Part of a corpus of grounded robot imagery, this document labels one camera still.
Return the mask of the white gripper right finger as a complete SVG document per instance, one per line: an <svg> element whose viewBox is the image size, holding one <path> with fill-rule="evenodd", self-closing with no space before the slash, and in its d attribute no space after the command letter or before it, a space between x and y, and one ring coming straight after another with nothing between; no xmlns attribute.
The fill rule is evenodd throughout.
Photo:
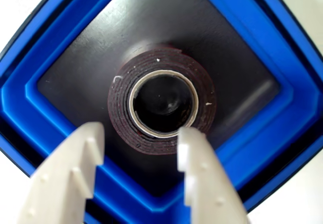
<svg viewBox="0 0 323 224"><path fill-rule="evenodd" d="M206 135L181 127L177 139L177 169L184 174L191 223L248 223L247 211Z"/></svg>

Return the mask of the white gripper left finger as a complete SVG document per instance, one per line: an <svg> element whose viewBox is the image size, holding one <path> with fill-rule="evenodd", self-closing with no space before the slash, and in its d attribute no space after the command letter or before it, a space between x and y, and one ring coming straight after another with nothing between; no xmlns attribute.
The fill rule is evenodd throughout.
<svg viewBox="0 0 323 224"><path fill-rule="evenodd" d="M96 168L103 162L103 124L81 125L31 175L16 223L83 223Z"/></svg>

